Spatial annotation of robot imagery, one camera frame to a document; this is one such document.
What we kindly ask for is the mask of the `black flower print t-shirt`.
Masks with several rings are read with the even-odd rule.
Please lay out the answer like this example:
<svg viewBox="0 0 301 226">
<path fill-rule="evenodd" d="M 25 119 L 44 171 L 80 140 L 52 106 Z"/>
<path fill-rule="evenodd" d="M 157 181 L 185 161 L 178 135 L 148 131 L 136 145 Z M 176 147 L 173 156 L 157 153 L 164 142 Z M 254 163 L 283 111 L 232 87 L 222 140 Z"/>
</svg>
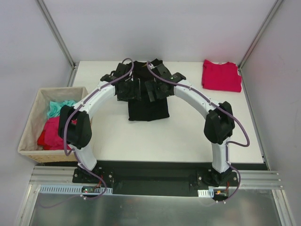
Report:
<svg viewBox="0 0 301 226">
<path fill-rule="evenodd" d="M 134 61 L 133 78 L 140 80 L 141 100 L 128 100 L 129 121 L 154 121 L 170 117 L 167 99 L 151 102 L 145 83 L 154 79 L 145 62 Z"/>
</svg>

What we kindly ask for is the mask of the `wicker laundry basket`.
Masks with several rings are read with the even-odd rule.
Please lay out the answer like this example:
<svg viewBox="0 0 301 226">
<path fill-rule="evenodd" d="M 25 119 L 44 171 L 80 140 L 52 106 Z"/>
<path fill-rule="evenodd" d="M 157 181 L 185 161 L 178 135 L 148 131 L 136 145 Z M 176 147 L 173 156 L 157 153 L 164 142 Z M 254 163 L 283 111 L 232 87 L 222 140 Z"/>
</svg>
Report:
<svg viewBox="0 0 301 226">
<path fill-rule="evenodd" d="M 22 134 L 18 153 L 39 163 L 76 161 L 73 154 L 66 156 L 64 150 L 44 150 L 38 145 L 38 138 L 48 120 L 47 112 L 50 110 L 51 101 L 75 100 L 78 102 L 86 95 L 88 92 L 85 87 L 40 88 Z"/>
</svg>

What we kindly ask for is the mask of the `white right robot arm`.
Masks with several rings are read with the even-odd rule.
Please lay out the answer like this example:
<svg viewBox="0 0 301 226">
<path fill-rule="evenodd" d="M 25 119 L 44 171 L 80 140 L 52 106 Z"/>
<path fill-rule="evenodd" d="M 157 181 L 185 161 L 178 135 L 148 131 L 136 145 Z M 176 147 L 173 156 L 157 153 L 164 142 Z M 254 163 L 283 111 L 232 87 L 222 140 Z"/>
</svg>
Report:
<svg viewBox="0 0 301 226">
<path fill-rule="evenodd" d="M 228 163 L 226 143 L 230 141 L 235 123 L 230 103 L 214 102 L 195 89 L 181 73 L 171 74 L 163 65 L 146 67 L 154 79 L 145 86 L 151 102 L 176 96 L 196 109 L 205 119 L 204 135 L 211 142 L 213 161 L 207 178 L 215 185 L 222 186 L 229 179 L 231 169 Z"/>
</svg>

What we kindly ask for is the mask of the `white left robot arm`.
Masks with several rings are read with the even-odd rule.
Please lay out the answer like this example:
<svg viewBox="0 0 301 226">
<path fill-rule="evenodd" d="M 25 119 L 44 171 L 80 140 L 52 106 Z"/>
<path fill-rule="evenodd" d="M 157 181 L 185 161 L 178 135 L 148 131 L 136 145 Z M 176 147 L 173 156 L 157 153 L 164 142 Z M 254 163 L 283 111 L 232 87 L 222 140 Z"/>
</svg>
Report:
<svg viewBox="0 0 301 226">
<path fill-rule="evenodd" d="M 89 183 L 99 179 L 99 171 L 95 169 L 95 158 L 90 141 L 92 128 L 90 120 L 100 107 L 116 96 L 117 85 L 130 79 L 134 62 L 125 64 L 124 59 L 110 74 L 104 75 L 97 86 L 82 100 L 73 106 L 63 106 L 60 111 L 58 135 L 63 139 L 63 149 L 66 156 L 74 153 L 78 165 L 85 169 L 83 178 Z"/>
</svg>

